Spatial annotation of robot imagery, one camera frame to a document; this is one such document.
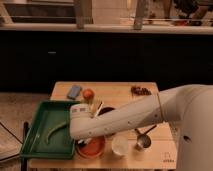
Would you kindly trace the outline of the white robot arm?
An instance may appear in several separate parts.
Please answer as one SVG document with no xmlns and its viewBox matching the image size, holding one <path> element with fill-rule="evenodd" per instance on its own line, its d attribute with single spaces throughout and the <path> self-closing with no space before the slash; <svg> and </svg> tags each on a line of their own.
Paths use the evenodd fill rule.
<svg viewBox="0 0 213 171">
<path fill-rule="evenodd" d="M 176 171 L 213 171 L 213 85 L 184 85 L 92 118 L 71 107 L 70 135 L 84 139 L 162 122 L 181 122 Z"/>
</svg>

